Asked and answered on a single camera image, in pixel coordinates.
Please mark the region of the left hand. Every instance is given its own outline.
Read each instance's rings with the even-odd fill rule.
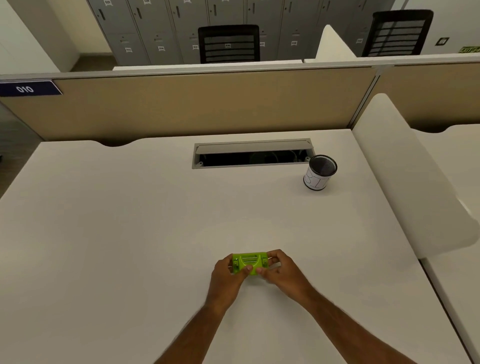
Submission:
[[[205,301],[205,306],[211,307],[220,315],[224,315],[235,301],[241,284],[253,268],[246,266],[237,274],[232,275],[232,256],[233,254],[229,254],[215,264]]]

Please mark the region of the black office chair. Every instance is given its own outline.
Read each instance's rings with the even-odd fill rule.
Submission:
[[[431,10],[374,12],[362,57],[420,54],[432,19]]]
[[[198,28],[200,63],[260,60],[258,25],[217,25]]]

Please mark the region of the green plastic device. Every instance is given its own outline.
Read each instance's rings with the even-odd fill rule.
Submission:
[[[232,257],[233,273],[240,272],[245,266],[253,266],[250,272],[251,276],[257,274],[255,271],[259,267],[268,268],[268,256],[267,253],[243,253],[234,254]]]

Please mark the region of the hand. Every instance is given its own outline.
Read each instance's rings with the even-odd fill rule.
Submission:
[[[211,307],[222,316],[237,298],[241,284],[253,268],[249,265],[232,275],[232,256],[233,254],[230,254],[215,264],[205,301],[205,306]]]
[[[311,298],[317,293],[308,282],[295,262],[280,249],[267,252],[268,266],[280,262],[275,268],[257,268],[256,272],[270,283],[275,284],[288,297],[306,308]]]

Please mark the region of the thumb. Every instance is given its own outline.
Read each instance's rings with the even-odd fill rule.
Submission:
[[[258,267],[256,269],[257,274],[260,274],[263,278],[265,278],[267,281],[274,283],[274,275],[272,274],[272,270],[268,268],[260,268]]]
[[[252,266],[246,266],[243,267],[243,269],[236,274],[240,282],[243,282],[245,278],[247,278],[250,275],[250,272],[252,271],[253,267]]]

